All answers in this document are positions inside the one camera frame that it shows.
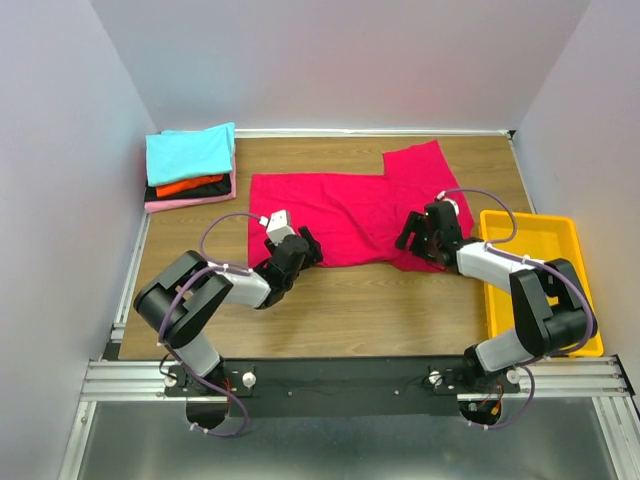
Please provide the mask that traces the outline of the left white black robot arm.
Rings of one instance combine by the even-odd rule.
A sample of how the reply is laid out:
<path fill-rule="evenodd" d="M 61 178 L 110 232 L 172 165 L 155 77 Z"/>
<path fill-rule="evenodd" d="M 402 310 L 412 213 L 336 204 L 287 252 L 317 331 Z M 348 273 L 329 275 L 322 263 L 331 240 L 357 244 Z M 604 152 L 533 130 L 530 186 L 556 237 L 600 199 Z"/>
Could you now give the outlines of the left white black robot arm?
<path fill-rule="evenodd" d="M 306 227 L 265 240 L 269 256 L 246 271 L 216 265 L 189 250 L 143 287 L 133 308 L 157 333 L 161 346 L 180 367 L 161 369 L 168 388 L 212 394 L 217 385 L 249 397 L 257 381 L 254 369 L 229 370 L 207 340 L 204 328 L 223 304 L 267 309 L 289 292 L 301 271 L 324 260 L 321 244 Z"/>

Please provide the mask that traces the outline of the red t shirt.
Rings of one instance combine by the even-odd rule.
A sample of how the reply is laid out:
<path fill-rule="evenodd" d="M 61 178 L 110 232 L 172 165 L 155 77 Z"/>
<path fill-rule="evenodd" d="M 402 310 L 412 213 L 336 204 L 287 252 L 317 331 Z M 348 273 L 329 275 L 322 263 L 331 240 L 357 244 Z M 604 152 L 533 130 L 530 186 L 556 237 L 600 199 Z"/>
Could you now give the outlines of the red t shirt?
<path fill-rule="evenodd" d="M 441 267 L 395 247 L 408 215 L 421 212 L 458 182 L 436 140 L 383 154 L 382 175 L 255 174 L 249 209 L 290 213 L 320 243 L 323 267 L 387 262 L 402 271 L 437 273 Z"/>

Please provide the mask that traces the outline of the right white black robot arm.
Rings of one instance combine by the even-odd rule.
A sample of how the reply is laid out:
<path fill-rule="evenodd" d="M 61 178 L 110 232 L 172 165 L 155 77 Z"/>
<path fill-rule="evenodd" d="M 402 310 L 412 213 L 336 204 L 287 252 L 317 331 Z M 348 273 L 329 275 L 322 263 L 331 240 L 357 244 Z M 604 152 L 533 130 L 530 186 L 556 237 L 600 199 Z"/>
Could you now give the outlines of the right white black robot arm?
<path fill-rule="evenodd" d="M 451 200 L 410 212 L 395 247 L 511 299 L 514 327 L 467 348 L 453 370 L 432 372 L 435 386 L 472 391 L 514 368 L 578 350 L 597 333 L 595 313 L 570 261 L 531 259 L 464 237 Z"/>

